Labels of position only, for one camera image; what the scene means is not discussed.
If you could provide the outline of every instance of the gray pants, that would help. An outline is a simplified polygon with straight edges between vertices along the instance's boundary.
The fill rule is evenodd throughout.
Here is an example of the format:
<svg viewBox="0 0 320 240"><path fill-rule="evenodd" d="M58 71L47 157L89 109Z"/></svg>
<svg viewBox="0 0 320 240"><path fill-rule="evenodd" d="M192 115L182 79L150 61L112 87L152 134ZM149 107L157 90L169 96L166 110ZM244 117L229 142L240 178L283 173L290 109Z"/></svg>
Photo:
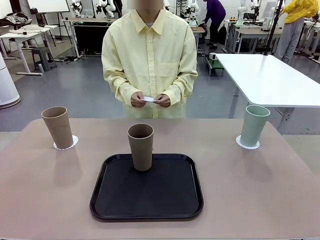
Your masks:
<svg viewBox="0 0 320 240"><path fill-rule="evenodd" d="M294 22L284 24L283 32L274 54L277 59L285 63L291 60L298 45L304 21L305 18L301 17Z"/></svg>

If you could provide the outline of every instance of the brown cup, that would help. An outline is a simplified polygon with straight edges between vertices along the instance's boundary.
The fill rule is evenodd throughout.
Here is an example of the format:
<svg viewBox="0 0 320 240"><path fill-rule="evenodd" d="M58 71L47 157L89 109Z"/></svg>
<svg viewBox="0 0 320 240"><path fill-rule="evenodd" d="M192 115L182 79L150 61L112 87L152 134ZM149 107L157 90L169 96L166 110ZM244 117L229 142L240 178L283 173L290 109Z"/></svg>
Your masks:
<svg viewBox="0 0 320 240"><path fill-rule="evenodd" d="M58 149L67 149L74 143L68 118L67 109L54 106L44 110L42 118Z"/></svg>
<svg viewBox="0 0 320 240"><path fill-rule="evenodd" d="M152 165L153 127L144 123L132 125L128 129L128 138L134 168L138 171L149 170Z"/></svg>

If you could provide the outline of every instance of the neck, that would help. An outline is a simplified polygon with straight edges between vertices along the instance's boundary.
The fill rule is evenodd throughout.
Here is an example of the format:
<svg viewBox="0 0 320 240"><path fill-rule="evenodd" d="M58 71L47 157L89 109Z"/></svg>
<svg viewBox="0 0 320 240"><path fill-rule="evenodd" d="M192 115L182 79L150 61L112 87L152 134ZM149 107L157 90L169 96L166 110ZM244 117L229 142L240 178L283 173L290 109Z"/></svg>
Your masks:
<svg viewBox="0 0 320 240"><path fill-rule="evenodd" d="M137 10L136 11L140 18L142 19L142 21L144 21L145 24L153 24L159 13L160 13L160 10L159 9L150 9L150 10Z"/></svg>

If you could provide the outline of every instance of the person in purple shirt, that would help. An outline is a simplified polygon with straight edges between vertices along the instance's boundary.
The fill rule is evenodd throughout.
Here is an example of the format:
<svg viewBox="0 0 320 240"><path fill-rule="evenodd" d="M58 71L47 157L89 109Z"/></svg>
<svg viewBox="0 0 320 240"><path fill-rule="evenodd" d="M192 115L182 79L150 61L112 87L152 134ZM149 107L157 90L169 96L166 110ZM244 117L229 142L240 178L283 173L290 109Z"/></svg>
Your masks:
<svg viewBox="0 0 320 240"><path fill-rule="evenodd" d="M218 29L222 21L226 17L226 10L222 6L219 0L203 0L206 2L206 16L204 19L204 27L207 27L207 22L211 19L210 25L210 43L207 45L211 46L210 49L216 49L215 43L218 42Z"/></svg>

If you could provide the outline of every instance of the cup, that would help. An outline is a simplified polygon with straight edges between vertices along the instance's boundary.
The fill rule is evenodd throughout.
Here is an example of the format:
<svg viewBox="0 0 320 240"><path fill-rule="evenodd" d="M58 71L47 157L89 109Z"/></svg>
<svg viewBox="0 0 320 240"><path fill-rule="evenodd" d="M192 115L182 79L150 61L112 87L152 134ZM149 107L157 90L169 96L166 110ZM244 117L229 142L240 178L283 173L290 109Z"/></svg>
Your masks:
<svg viewBox="0 0 320 240"><path fill-rule="evenodd" d="M67 149L71 147L74 141L67 109L63 106L54 106L44 110L41 115L57 148Z"/></svg>
<svg viewBox="0 0 320 240"><path fill-rule="evenodd" d="M247 147L255 147L264 129L270 111L258 105L250 105L245 108L244 122L242 126L240 142Z"/></svg>
<svg viewBox="0 0 320 240"><path fill-rule="evenodd" d="M138 171L149 170L152 165L153 127L144 123L132 125L128 129L128 138L134 168Z"/></svg>

